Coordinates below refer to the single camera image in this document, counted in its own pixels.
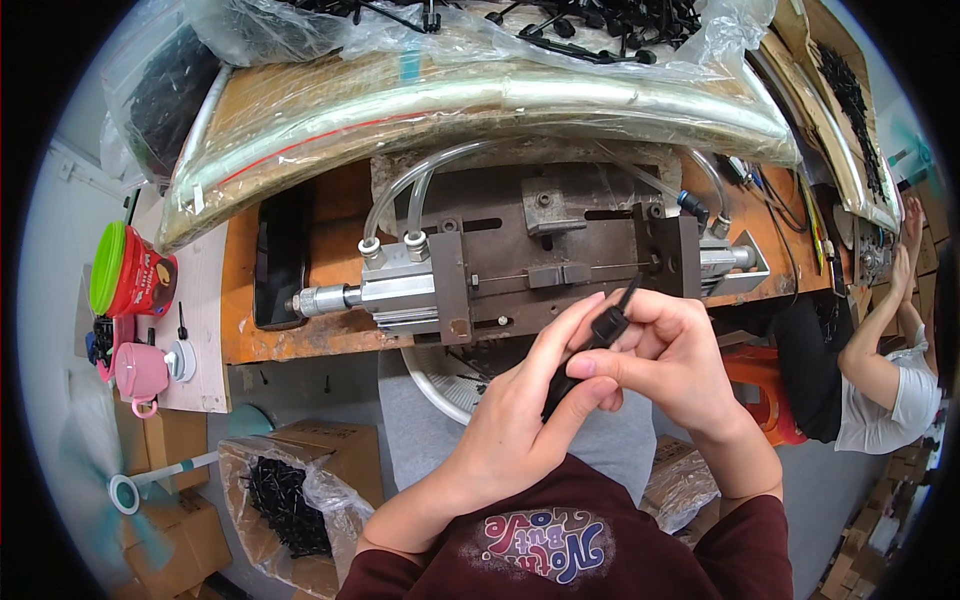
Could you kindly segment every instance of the gray pants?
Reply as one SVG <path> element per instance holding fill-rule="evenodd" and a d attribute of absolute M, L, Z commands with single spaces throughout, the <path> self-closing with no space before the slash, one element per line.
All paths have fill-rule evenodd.
<path fill-rule="evenodd" d="M 396 488 L 404 490 L 450 455 L 464 426 L 441 413 L 423 395 L 399 350 L 380 352 L 380 403 L 394 462 Z M 657 437 L 650 400 L 624 393 L 616 413 L 593 411 L 570 445 L 570 454 L 627 489 L 639 504 L 650 478 Z"/>

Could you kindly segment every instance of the plastic stool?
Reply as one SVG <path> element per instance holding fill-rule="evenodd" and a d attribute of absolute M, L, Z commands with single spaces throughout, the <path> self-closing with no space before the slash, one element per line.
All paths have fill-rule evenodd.
<path fill-rule="evenodd" d="M 774 348 L 744 346 L 725 354 L 723 366 L 730 381 L 753 384 L 760 389 L 760 403 L 747 404 L 746 408 L 770 445 L 806 442 L 806 436 L 793 420 Z"/>

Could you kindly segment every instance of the wooden workbench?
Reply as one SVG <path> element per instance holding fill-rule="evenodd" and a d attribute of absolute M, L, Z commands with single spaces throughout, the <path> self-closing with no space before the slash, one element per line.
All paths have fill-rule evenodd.
<path fill-rule="evenodd" d="M 703 200 L 716 214 L 716 192 L 706 175 L 688 157 L 683 157 L 684 189 Z M 805 215 L 801 196 L 785 169 L 764 167 L 780 196 L 795 214 Z M 306 185 L 314 198 L 313 231 L 310 236 L 308 285 L 360 283 L 362 259 L 356 244 L 372 205 L 370 165 L 357 161 L 328 171 Z M 742 296 L 706 299 L 707 306 L 720 306 L 792 294 L 790 258 L 765 204 L 752 194 L 728 185 L 733 224 L 728 239 L 748 229 L 763 252 L 771 274 L 755 290 Z M 797 260 L 800 291 L 830 286 L 829 274 L 820 273 L 809 233 L 797 233 L 781 224 Z M 253 266 L 256 259 L 257 207 L 251 207 L 228 222 L 224 247 L 221 295 L 221 349 L 223 362 L 239 365 L 265 360 L 290 360 L 309 356 L 413 345 L 410 337 L 380 332 L 372 317 L 361 308 L 310 319 L 306 325 L 286 331 L 263 331 L 253 326 Z M 383 243 L 395 242 L 380 234 Z M 845 271 L 849 261 L 844 256 Z"/>

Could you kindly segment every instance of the pink cup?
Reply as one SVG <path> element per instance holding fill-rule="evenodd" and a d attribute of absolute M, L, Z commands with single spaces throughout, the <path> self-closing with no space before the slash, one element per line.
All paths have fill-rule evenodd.
<path fill-rule="evenodd" d="M 163 362 L 163 350 L 127 342 L 113 352 L 114 375 L 121 396 L 133 399 L 133 413 L 141 419 L 152 417 L 156 413 L 154 397 L 167 389 L 169 383 L 167 364 Z M 137 408 L 140 402 L 153 401 L 153 407 L 146 413 Z"/>

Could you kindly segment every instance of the floor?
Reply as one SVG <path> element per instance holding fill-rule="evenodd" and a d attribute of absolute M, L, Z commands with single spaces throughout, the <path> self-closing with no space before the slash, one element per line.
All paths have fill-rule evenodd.
<path fill-rule="evenodd" d="M 377 425 L 380 440 L 380 466 L 384 492 L 396 493 L 393 466 L 383 431 L 383 416 L 376 382 L 377 356 L 369 352 L 319 357 L 287 363 L 262 363 L 228 369 L 233 406 L 254 404 L 275 425 L 314 418 Z M 750 391 L 739 396 L 750 400 Z M 215 449 L 226 436 L 226 415 L 207 418 L 209 448 Z M 658 435 L 689 439 L 654 408 L 654 428 Z M 794 593 L 807 598 L 816 588 L 839 539 L 840 531 L 880 476 L 886 457 L 854 452 L 834 452 L 832 446 L 807 442 L 799 446 L 781 446 L 783 464 L 783 504 L 790 525 L 789 552 L 794 569 Z M 199 492 L 217 506 L 233 564 L 222 573 L 257 599 L 284 599 L 293 588 L 264 576 L 247 561 L 224 506 L 223 488 L 216 464 L 211 465 L 210 481 Z"/>

